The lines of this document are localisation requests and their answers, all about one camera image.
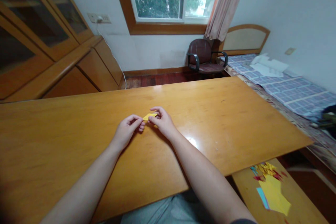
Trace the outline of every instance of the wooden headboard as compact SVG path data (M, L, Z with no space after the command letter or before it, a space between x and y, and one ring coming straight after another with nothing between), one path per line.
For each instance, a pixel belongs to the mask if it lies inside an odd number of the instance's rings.
M259 54L270 34L270 30L257 24L241 24L229 28L219 51L228 55Z

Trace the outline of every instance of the pink curtain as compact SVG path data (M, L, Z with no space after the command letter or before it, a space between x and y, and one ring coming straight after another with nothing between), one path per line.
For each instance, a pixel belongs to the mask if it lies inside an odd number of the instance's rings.
M239 0L215 0L205 36L223 41L236 12Z

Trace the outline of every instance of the wooden cabinet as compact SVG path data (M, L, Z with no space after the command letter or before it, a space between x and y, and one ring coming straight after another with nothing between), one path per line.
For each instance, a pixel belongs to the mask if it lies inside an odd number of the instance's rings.
M0 0L0 46L2 103L117 90L123 76L73 0Z
M47 1L80 44L93 36L73 0Z
M54 61L79 46L47 0L0 0L0 12Z
M94 85L74 67L67 75L65 75L43 98L82 95L86 93L99 92Z
M44 52L0 15L0 99L53 64Z
M110 71L114 80L119 85L121 78L123 77L123 73L105 40L102 40L99 44L97 44L94 49L104 61L107 69Z
M104 92L118 89L118 84L95 50L91 50L77 66L99 91Z

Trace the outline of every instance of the wall socket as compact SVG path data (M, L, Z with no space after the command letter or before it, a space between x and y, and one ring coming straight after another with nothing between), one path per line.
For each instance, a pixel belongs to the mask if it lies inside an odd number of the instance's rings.
M111 23L110 17L107 14L96 14L96 13L87 13L89 16L89 19L91 20L92 23L97 22L98 16L101 16L103 21L101 23Z
M291 55L295 50L296 50L296 48L290 47L290 48L287 49L287 51L285 51L285 54Z

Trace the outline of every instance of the checkered bed sheet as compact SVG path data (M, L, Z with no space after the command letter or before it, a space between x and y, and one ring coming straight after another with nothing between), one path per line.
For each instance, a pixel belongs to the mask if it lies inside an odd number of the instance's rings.
M255 56L256 54L231 56L228 65L253 83L262 86L294 113L317 121L324 108L336 104L336 94L302 77L291 77L285 73L283 77L261 75L249 66Z

